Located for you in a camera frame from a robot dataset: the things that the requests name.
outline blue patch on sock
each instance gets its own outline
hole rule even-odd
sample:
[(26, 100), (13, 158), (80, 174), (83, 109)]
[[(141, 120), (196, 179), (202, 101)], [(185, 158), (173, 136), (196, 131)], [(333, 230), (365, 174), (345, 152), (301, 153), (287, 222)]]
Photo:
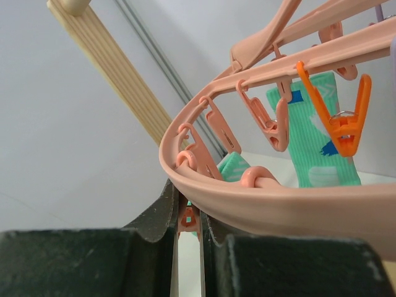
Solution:
[(335, 148), (334, 143), (330, 140), (324, 147), (322, 147), (321, 154), (329, 157), (338, 154), (338, 151)]
[(289, 102), (289, 104), (303, 102), (303, 101), (304, 99), (300, 90), (291, 91), (291, 101)]

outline white surface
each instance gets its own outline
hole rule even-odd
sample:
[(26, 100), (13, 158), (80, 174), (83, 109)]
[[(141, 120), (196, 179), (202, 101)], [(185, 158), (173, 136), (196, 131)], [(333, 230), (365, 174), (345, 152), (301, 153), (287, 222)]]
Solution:
[[(183, 107), (113, 1), (92, 6), (173, 117)], [(46, 7), (0, 10), (0, 230), (123, 226), (161, 193), (158, 147)]]
[[(263, 0), (128, 1), (133, 3), (193, 94), (229, 66), (231, 46), (264, 28), (280, 3)], [(325, 0), (302, 1), (291, 21), (323, 2)], [(385, 16), (396, 14), (396, 1), (383, 4), (383, 9)], [(370, 22), (376, 22), (374, 9), (345, 20), (344, 32), (357, 31)], [(292, 54), (319, 42), (317, 34), (313, 34), (282, 47), (281, 53)], [(359, 74), (366, 72), (372, 77), (372, 96), (355, 164), (360, 171), (396, 177), (395, 96), (392, 94), (389, 61), (389, 58), (383, 58), (358, 65)], [(353, 110), (359, 80), (347, 82), (337, 75), (336, 78), (341, 109)], [(262, 99), (272, 115), (265, 92), (274, 86), (258, 88), (254, 94)], [(289, 158), (288, 153), (277, 153), (270, 147), (235, 93), (219, 96), (216, 104), (243, 150)]]
[[(274, 158), (254, 153), (242, 153), (242, 157), (251, 166), (264, 166), (288, 187), (298, 187), (296, 171), (290, 160)], [(396, 178), (359, 172), (362, 184), (396, 183)], [(392, 281), (396, 280), (393, 272)], [(179, 239), (179, 295), (180, 297), (198, 297), (200, 295), (199, 242), (189, 233), (181, 233)]]

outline wooden knob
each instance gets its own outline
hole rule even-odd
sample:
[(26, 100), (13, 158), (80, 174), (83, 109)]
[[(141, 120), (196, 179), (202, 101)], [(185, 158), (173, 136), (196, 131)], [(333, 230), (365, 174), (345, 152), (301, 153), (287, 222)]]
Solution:
[(63, 9), (75, 17), (82, 15), (91, 0), (61, 0)]

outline gray metal strip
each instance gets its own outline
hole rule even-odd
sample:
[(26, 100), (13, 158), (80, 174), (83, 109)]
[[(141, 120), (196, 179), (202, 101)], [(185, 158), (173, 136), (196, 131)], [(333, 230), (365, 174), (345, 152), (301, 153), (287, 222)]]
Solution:
[[(155, 41), (154, 37), (150, 34), (147, 27), (140, 19), (139, 14), (135, 10), (135, 8), (127, 0), (115, 0), (115, 2), (122, 10), (127, 20), (129, 21), (130, 25), (136, 31), (139, 38), (142, 40), (142, 42), (144, 43), (150, 54), (153, 56), (158, 66), (160, 66), (164, 75), (169, 80), (170, 84), (175, 89), (180, 99), (184, 102), (184, 104), (187, 104), (192, 98), (191, 92), (188, 90), (183, 80), (180, 78), (176, 70), (173, 68), (169, 60), (166, 58), (165, 54), (163, 53), (163, 51)], [(215, 149), (216, 153), (218, 153), (218, 156), (213, 156), (214, 159), (217, 159), (215, 157), (220, 157), (221, 160), (226, 155), (227, 152), (220, 143), (220, 141), (217, 139), (211, 128), (209, 128), (203, 116), (200, 116), (197, 119), (196, 123), (205, 133), (208, 140), (210, 141), (210, 144)]]

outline wall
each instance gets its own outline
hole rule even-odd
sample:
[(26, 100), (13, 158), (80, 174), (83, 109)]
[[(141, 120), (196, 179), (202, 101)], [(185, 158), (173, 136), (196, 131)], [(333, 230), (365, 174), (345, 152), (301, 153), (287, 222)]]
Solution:
[[(173, 117), (183, 107), (113, 1), (92, 6)], [(0, 10), (0, 230), (120, 227), (161, 193), (158, 147), (46, 7)]]
[[(184, 79), (192, 93), (197, 93), (229, 65), (233, 44), (265, 27), (276, 13), (280, 1), (263, 0), (125, 0), (133, 3), (152, 35)], [(302, 1), (292, 21), (325, 2)], [(396, 1), (383, 4), (384, 15), (396, 14)], [(351, 33), (376, 21), (374, 9), (343, 22), (344, 33)], [(281, 48), (291, 54), (319, 43), (317, 34)], [(359, 73), (372, 77), (372, 96), (366, 125), (355, 163), (359, 170), (396, 176), (395, 97), (392, 94), (391, 68), (388, 58), (358, 65)], [(269, 109), (265, 92), (273, 85), (261, 87), (257, 93)], [(347, 82), (337, 76), (342, 110), (355, 107), (358, 80)], [(235, 95), (216, 100), (225, 118), (245, 151), (286, 157), (287, 153), (272, 150), (248, 111)]]

